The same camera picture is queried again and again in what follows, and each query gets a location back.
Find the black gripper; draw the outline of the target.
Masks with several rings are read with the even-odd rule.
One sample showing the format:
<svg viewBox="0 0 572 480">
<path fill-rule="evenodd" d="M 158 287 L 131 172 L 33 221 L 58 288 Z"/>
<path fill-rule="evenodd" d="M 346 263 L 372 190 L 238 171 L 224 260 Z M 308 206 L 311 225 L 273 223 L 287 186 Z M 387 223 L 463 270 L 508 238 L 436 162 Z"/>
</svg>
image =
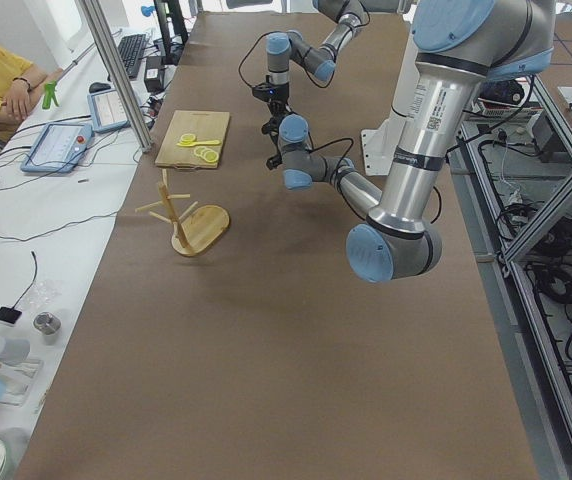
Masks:
<svg viewBox="0 0 572 480">
<path fill-rule="evenodd" d="M 288 77 L 267 75 L 268 108 L 272 114 L 285 114 L 288 109 L 289 80 Z"/>
</svg>

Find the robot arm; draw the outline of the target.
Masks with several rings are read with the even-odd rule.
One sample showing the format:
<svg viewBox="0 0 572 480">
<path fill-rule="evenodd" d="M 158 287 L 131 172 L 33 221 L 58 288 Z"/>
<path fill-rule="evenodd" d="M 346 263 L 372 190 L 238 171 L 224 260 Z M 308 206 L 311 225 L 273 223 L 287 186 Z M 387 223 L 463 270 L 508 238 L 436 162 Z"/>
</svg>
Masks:
<svg viewBox="0 0 572 480">
<path fill-rule="evenodd" d="M 410 36 L 419 74 L 383 188 L 343 157 L 324 157 L 309 142 L 306 120 L 286 115 L 275 141 L 285 186 L 333 186 L 363 217 L 346 239 L 354 273 L 369 282 L 423 274 L 441 256 L 441 239 L 424 210 L 463 112 L 481 84 L 533 75 L 552 57 L 551 1 L 395 1 L 414 15 Z"/>
<path fill-rule="evenodd" d="M 290 64 L 299 65 L 322 85 L 333 78 L 341 50 L 369 23 L 360 1 L 313 1 L 313 6 L 336 23 L 319 47 L 309 44 L 297 30 L 271 32 L 266 40 L 266 80 L 252 88 L 255 98 L 267 103 L 273 115 L 286 109 L 290 91 Z"/>
</svg>

